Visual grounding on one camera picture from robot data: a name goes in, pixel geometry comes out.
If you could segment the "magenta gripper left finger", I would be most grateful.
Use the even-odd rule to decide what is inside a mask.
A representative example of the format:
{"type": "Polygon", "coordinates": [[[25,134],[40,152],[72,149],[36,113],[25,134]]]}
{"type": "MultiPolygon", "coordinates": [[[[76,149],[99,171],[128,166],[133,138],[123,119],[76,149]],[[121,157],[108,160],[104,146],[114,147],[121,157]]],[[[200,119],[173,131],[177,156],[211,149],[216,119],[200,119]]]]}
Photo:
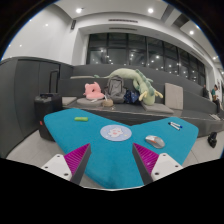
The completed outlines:
{"type": "Polygon", "coordinates": [[[56,154],[42,169],[79,185],[90,155],[91,145],[85,144],[66,155],[56,154]]]}

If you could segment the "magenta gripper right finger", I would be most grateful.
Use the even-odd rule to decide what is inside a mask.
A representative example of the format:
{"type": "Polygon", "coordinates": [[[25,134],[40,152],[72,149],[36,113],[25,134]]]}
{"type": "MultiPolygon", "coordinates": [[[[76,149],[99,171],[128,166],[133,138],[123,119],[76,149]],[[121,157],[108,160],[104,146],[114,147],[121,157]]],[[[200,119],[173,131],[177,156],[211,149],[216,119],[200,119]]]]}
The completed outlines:
{"type": "Polygon", "coordinates": [[[132,154],[145,185],[182,169],[167,153],[157,154],[137,143],[132,146],[132,154]]]}

